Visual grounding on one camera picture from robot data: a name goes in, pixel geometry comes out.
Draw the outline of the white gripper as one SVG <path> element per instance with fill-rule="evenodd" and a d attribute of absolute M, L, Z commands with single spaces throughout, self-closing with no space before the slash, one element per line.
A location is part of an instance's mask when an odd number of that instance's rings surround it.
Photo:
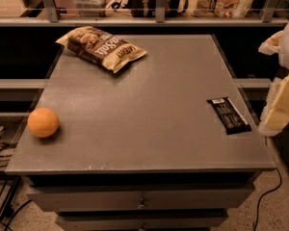
<path fill-rule="evenodd" d="M 279 64 L 289 69 L 289 22 L 283 31 L 262 42 L 258 51 L 265 55 L 279 52 Z M 281 131 L 289 123 L 289 75 L 284 79 L 275 78 L 268 97 L 264 124 L 272 130 Z"/>

